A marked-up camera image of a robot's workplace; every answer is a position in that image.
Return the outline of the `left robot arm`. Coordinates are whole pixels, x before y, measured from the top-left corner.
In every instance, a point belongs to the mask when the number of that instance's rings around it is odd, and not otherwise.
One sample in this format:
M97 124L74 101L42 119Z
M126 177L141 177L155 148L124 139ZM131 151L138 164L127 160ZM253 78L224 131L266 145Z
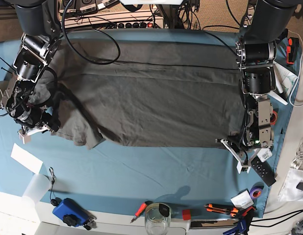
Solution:
M238 161L239 173L250 171L248 150L270 148L274 143L270 124L273 107L268 94L277 88L274 74L277 43L301 3L300 0L250 0L240 22L242 35L235 46L245 113L241 130L220 141Z

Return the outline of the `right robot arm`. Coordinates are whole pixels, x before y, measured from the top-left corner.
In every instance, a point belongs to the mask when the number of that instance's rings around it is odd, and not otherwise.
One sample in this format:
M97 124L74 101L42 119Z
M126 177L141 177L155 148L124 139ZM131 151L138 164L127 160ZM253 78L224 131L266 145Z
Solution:
M11 66L12 77L0 81L0 109L21 125L20 140L26 144L31 135L57 132L60 128L58 109L63 93L58 90L57 75L49 67L59 45L61 24L56 0L12 0L23 35L20 50ZM45 71L54 78L49 98L30 102L35 86Z

